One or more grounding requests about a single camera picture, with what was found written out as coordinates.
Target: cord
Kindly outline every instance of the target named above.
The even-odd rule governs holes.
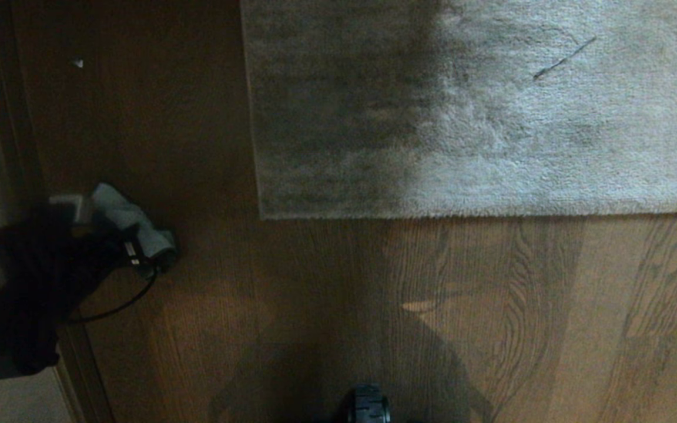
[[[127,301],[126,303],[124,303],[124,304],[122,304],[122,305],[120,305],[116,308],[113,308],[112,310],[104,311],[104,313],[99,313],[97,315],[88,316],[86,318],[75,318],[75,319],[68,318],[67,324],[86,324],[86,323],[91,323],[92,321],[97,321],[97,320],[101,320],[103,318],[107,318],[111,315],[115,315],[119,311],[122,311],[125,308],[131,306],[132,304],[137,303],[140,300],[140,298],[142,298],[145,294],[148,293],[148,291],[150,291],[151,287],[153,287],[153,282],[155,282],[155,281],[156,281],[156,273],[154,273],[153,276],[148,278],[148,283],[145,285],[145,287],[142,289],[142,291],[135,294],[135,296],[132,297],[132,299]]]

